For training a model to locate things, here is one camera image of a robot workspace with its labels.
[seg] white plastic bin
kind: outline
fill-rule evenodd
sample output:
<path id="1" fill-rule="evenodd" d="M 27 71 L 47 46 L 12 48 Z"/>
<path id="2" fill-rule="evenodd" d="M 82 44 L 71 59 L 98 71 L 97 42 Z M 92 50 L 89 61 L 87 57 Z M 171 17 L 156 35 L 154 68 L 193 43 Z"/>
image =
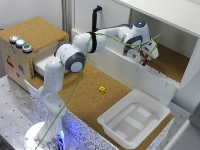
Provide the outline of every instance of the white plastic bin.
<path id="1" fill-rule="evenodd" d="M 169 108 L 135 89 L 97 121 L 105 133 L 122 147 L 135 149 L 169 113 Z"/>

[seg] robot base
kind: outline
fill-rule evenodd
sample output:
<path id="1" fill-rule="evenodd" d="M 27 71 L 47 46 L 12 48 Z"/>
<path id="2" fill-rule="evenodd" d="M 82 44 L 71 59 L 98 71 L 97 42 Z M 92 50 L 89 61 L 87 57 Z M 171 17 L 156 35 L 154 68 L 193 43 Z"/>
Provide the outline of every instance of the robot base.
<path id="1" fill-rule="evenodd" d="M 40 122 L 32 126 L 25 134 L 24 138 L 24 149 L 25 150 L 35 150 L 37 147 L 37 143 L 34 140 L 34 137 L 37 135 L 39 130 L 44 125 L 44 122 Z M 47 148 L 38 147 L 37 150 L 48 150 Z"/>

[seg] yellow object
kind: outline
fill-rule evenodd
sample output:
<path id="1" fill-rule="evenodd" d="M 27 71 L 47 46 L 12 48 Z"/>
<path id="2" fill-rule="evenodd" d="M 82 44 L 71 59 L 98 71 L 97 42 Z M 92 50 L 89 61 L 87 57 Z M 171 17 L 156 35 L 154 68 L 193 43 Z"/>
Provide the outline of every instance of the yellow object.
<path id="1" fill-rule="evenodd" d="M 103 86 L 101 86 L 101 87 L 99 88 L 99 92 L 100 92 L 101 94 L 104 94 L 104 93 L 106 92 L 106 88 L 103 87 Z"/>

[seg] wooden box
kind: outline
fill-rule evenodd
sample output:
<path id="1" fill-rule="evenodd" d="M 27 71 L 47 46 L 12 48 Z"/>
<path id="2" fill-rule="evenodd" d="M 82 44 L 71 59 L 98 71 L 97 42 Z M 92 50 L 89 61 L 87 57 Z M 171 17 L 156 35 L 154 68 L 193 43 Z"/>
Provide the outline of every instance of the wooden box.
<path id="1" fill-rule="evenodd" d="M 33 48 L 31 53 L 23 53 L 22 49 L 10 44 L 9 38 L 17 35 Z M 69 35 L 43 20 L 35 17 L 28 21 L 9 27 L 0 32 L 0 50 L 6 73 L 25 90 L 27 81 L 35 76 L 33 61 L 45 53 L 53 54 L 60 42 L 69 41 Z"/>

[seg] black handle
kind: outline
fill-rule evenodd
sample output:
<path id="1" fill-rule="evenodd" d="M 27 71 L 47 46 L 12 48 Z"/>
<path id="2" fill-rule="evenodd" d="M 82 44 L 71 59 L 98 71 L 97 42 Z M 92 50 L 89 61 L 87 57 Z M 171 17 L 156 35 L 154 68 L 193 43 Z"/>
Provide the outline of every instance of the black handle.
<path id="1" fill-rule="evenodd" d="M 92 14 L 92 32 L 96 32 L 97 29 L 97 12 L 102 10 L 101 6 L 97 6 L 97 8 L 95 8 L 93 10 L 93 14 Z"/>

